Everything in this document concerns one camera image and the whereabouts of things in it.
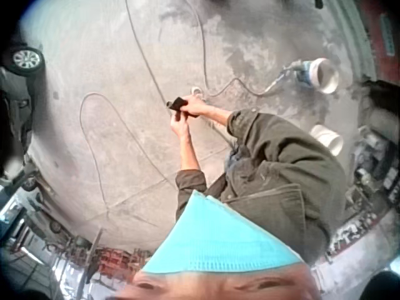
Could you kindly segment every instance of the silver rim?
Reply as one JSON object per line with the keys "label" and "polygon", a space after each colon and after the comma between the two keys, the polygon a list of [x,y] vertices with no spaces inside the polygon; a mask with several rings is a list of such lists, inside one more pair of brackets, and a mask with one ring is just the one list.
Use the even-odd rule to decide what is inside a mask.
{"label": "silver rim", "polygon": [[40,56],[32,50],[19,50],[12,56],[14,64],[23,69],[33,69],[40,64]]}
{"label": "silver rim", "polygon": [[25,181],[25,186],[27,188],[33,188],[36,184],[36,179],[34,177],[30,177]]}
{"label": "silver rim", "polygon": [[51,227],[52,227],[52,230],[57,233],[61,230],[61,224],[56,221],[51,223]]}

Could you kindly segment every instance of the white plastic bucket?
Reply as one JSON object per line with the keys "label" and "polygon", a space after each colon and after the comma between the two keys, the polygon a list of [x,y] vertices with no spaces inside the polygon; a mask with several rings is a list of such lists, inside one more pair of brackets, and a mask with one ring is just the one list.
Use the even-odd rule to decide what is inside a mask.
{"label": "white plastic bucket", "polygon": [[326,58],[304,61],[302,71],[296,71],[297,80],[309,88],[324,94],[333,93],[339,86],[339,73],[333,63]]}
{"label": "white plastic bucket", "polygon": [[310,135],[327,147],[333,156],[337,156],[343,148],[343,138],[323,125],[315,125],[311,129]]}

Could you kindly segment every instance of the finger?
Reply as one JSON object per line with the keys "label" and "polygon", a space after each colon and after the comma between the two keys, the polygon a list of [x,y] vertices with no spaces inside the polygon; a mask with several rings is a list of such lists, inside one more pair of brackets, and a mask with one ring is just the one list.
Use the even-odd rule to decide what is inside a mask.
{"label": "finger", "polygon": [[181,123],[185,123],[188,120],[188,114],[186,112],[181,113]]}
{"label": "finger", "polygon": [[181,120],[181,112],[175,112],[175,122],[179,122]]}

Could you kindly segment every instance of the concrete floor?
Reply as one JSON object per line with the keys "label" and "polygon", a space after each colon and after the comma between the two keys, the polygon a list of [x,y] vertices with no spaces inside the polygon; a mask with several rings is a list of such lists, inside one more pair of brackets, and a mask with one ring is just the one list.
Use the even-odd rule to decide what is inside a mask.
{"label": "concrete floor", "polygon": [[[348,172],[358,103],[351,99],[351,64],[329,9],[314,9],[313,0],[189,1],[204,25],[211,92],[233,76],[262,91],[284,64],[332,59],[341,73],[334,95],[290,81],[272,97],[256,98],[235,84],[209,100],[227,109],[275,113],[307,131],[325,124],[345,140],[338,159]],[[188,94],[194,85],[204,88],[201,37],[186,1],[127,2],[164,98]],[[134,40],[124,0],[36,1],[22,29],[46,58],[46,72],[33,88],[30,152],[55,201],[74,219],[72,230],[92,239],[102,226],[101,244],[155,249],[174,224],[179,144]],[[82,129],[79,111],[90,92],[110,102],[89,96]],[[228,145],[200,118],[191,120],[191,132],[211,183],[223,171]]]}

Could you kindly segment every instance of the dark green jacket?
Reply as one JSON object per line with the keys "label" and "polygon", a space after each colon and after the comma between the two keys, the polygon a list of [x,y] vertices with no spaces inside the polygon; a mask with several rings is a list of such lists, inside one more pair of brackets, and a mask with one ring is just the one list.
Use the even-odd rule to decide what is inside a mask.
{"label": "dark green jacket", "polygon": [[195,189],[220,199],[313,264],[344,212],[342,167],[308,133],[271,114],[234,112],[227,131],[247,155],[209,188],[202,171],[180,171],[177,219]]}

